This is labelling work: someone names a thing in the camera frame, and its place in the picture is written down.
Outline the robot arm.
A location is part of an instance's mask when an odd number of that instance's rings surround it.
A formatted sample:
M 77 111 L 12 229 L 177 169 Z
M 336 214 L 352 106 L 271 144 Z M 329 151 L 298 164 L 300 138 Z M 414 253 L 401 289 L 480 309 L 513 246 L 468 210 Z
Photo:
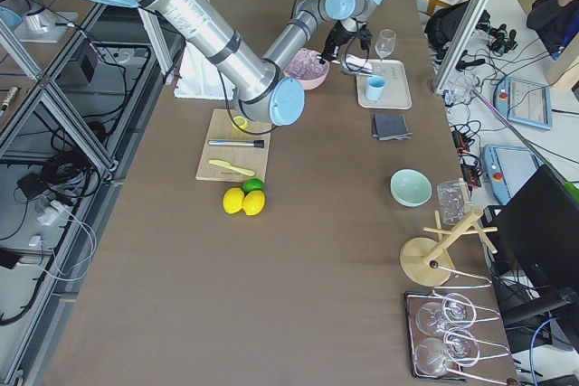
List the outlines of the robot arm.
M 284 75 L 297 52 L 323 22 L 335 26 L 322 53 L 326 61 L 366 24 L 383 0 L 304 0 L 285 29 L 258 57 L 208 0 L 90 0 L 105 5 L 144 8 L 161 14 L 234 85 L 233 103 L 246 118 L 275 126 L 294 123 L 305 106 L 299 82 Z

